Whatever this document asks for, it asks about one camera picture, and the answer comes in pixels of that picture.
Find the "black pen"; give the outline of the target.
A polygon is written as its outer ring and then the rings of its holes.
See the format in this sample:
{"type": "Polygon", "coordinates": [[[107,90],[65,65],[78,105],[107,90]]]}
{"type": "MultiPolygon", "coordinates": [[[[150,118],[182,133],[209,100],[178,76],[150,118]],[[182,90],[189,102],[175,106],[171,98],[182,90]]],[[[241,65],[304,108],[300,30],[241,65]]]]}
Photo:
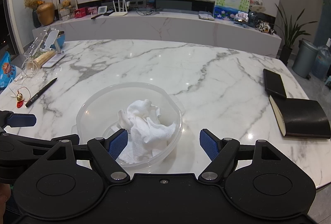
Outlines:
{"type": "Polygon", "coordinates": [[[40,98],[40,96],[42,96],[42,94],[44,94],[46,90],[48,90],[56,81],[57,78],[54,78],[48,84],[46,84],[40,91],[34,94],[34,96],[32,96],[32,98],[30,98],[30,100],[28,100],[28,102],[25,104],[25,107],[29,108],[30,106],[32,106],[32,104],[36,102],[36,100],[40,98]]]}

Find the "white cloth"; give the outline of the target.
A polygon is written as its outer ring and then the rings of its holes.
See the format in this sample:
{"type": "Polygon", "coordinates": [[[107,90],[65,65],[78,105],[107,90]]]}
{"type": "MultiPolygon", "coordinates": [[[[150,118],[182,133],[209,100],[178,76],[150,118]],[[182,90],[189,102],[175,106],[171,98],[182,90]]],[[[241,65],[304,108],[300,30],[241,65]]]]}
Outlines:
{"type": "Polygon", "coordinates": [[[177,124],[160,122],[161,109],[151,100],[136,100],[118,111],[118,126],[128,131],[128,143],[118,159],[126,165],[143,162],[160,154],[175,133],[177,124]]]}

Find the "grey trash bin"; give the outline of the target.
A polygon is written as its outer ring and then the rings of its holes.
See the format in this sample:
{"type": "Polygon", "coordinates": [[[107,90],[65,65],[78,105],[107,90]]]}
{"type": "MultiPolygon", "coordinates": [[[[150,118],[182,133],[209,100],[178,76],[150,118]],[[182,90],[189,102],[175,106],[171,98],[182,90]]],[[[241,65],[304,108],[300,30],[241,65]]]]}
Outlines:
{"type": "Polygon", "coordinates": [[[293,71],[300,77],[306,78],[315,62],[318,48],[306,39],[299,41],[299,51],[292,66],[293,71]]]}

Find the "wooden box clear lid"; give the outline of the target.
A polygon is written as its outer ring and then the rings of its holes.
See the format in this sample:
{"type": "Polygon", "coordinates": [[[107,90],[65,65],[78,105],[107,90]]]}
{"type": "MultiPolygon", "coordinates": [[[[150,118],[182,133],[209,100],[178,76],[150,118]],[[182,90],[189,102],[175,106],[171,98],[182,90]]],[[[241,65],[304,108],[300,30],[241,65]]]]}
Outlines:
{"type": "Polygon", "coordinates": [[[22,64],[23,69],[34,71],[40,69],[44,63],[55,56],[55,49],[46,48],[46,40],[51,30],[50,27],[47,27],[34,39],[26,52],[24,52],[25,60],[22,64]]]}

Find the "black phone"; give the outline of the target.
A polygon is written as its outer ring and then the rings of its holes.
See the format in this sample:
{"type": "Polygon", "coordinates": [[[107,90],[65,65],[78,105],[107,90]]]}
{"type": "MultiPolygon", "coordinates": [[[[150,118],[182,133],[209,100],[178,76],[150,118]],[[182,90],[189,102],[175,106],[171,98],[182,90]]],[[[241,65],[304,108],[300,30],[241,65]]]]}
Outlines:
{"type": "Polygon", "coordinates": [[[266,93],[273,97],[285,100],[287,95],[281,76],[278,73],[272,72],[268,69],[263,69],[263,76],[266,93]]]}

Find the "blue bowl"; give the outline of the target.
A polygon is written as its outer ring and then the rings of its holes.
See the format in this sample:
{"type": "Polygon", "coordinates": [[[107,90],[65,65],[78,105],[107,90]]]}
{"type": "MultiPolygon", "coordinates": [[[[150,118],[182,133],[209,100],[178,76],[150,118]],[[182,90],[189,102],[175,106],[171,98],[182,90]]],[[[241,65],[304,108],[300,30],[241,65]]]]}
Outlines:
{"type": "MultiPolygon", "coordinates": [[[[53,36],[54,36],[53,32],[55,32],[55,30],[51,31],[49,34],[51,36],[51,39],[50,39],[51,41],[53,40],[53,36]]],[[[60,48],[63,47],[63,44],[65,43],[65,32],[64,31],[58,31],[57,43],[60,48]]]]}

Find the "gold vase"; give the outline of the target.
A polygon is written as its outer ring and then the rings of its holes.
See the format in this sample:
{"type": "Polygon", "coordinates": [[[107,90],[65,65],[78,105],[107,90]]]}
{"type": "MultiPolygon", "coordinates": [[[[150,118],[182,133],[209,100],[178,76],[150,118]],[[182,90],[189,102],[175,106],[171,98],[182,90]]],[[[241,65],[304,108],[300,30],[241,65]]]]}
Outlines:
{"type": "Polygon", "coordinates": [[[43,3],[38,6],[36,13],[38,20],[43,26],[50,25],[54,21],[55,6],[52,2],[43,3]]]}

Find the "flower painting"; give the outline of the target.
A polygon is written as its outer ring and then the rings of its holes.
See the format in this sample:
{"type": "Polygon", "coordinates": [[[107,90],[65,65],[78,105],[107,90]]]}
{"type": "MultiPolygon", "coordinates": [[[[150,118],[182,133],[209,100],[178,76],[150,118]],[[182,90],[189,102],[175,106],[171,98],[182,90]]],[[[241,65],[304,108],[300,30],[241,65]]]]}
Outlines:
{"type": "Polygon", "coordinates": [[[215,0],[213,17],[233,21],[238,12],[247,13],[249,6],[249,0],[215,0]]]}

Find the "dried yellow flowers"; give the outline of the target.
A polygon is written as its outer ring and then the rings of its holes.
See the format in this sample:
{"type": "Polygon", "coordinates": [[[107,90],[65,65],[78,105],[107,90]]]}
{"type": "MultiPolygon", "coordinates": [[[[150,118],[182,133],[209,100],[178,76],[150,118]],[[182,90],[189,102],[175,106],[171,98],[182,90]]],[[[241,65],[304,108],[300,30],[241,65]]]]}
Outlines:
{"type": "Polygon", "coordinates": [[[36,10],[38,6],[44,4],[43,0],[24,0],[25,8],[30,8],[32,10],[36,10]]]}

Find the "clear plastic bowl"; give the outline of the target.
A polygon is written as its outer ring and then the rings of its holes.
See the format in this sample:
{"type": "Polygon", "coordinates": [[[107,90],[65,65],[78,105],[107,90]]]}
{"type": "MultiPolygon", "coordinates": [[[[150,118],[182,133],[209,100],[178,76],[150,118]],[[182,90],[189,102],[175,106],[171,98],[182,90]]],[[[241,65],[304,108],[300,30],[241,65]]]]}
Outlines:
{"type": "Polygon", "coordinates": [[[72,133],[81,143],[127,130],[117,162],[128,172],[152,172],[174,150],[182,133],[183,105],[165,90],[127,82],[93,94],[81,107],[72,133]]]}

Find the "potted green plant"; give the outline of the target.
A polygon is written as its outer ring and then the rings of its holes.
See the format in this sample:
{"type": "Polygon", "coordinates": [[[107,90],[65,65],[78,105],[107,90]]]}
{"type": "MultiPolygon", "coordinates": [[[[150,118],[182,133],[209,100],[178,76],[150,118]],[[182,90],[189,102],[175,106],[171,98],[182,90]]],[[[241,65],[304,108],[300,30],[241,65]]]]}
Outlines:
{"type": "Polygon", "coordinates": [[[308,33],[306,30],[303,30],[302,28],[306,25],[317,23],[317,21],[307,21],[304,23],[300,22],[300,19],[305,12],[305,8],[295,19],[292,17],[292,15],[287,17],[285,9],[281,3],[276,4],[276,8],[279,15],[281,16],[282,22],[281,26],[276,25],[276,27],[281,31],[284,42],[279,59],[285,66],[287,66],[296,39],[298,39],[300,36],[310,36],[310,33],[308,33]]]}

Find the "water jug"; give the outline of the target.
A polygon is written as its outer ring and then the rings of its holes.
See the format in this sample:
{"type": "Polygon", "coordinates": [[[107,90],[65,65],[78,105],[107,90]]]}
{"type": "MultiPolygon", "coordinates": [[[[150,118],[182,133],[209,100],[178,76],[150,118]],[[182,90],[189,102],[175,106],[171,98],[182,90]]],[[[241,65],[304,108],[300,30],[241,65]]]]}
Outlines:
{"type": "Polygon", "coordinates": [[[318,79],[323,80],[330,67],[330,48],[321,46],[315,59],[311,73],[318,79]]]}

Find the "blue snack bag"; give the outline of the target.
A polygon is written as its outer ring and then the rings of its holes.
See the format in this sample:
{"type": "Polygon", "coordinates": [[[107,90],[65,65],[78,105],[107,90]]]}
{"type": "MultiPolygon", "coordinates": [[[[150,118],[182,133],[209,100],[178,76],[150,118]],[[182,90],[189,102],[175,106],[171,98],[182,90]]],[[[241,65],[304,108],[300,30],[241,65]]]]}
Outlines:
{"type": "Polygon", "coordinates": [[[14,79],[21,74],[22,69],[11,63],[11,56],[9,52],[5,52],[1,59],[0,68],[0,91],[6,89],[6,87],[14,81],[14,79]]]}

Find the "white router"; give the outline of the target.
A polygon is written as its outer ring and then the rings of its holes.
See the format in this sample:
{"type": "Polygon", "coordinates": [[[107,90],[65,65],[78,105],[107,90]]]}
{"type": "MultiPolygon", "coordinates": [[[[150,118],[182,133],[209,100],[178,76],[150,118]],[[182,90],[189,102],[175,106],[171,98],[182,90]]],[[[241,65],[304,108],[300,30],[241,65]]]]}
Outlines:
{"type": "Polygon", "coordinates": [[[118,0],[117,7],[115,6],[115,2],[113,1],[113,12],[109,15],[109,17],[122,17],[128,14],[127,3],[125,0],[122,0],[122,4],[120,4],[120,0],[118,0]]]}

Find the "white phone stand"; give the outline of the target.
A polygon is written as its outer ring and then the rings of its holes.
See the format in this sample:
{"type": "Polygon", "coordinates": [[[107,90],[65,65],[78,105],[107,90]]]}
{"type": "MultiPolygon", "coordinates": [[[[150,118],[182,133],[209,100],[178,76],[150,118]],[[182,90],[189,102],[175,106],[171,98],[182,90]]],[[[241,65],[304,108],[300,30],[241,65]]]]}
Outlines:
{"type": "Polygon", "coordinates": [[[43,65],[42,68],[52,68],[53,66],[55,66],[61,59],[64,58],[65,54],[63,51],[63,47],[60,48],[58,43],[57,43],[57,36],[58,36],[58,31],[59,30],[55,30],[54,36],[53,36],[53,40],[51,41],[51,36],[48,34],[48,37],[46,39],[45,42],[45,49],[46,50],[52,50],[55,52],[55,55],[52,56],[49,60],[47,60],[43,65]]]}

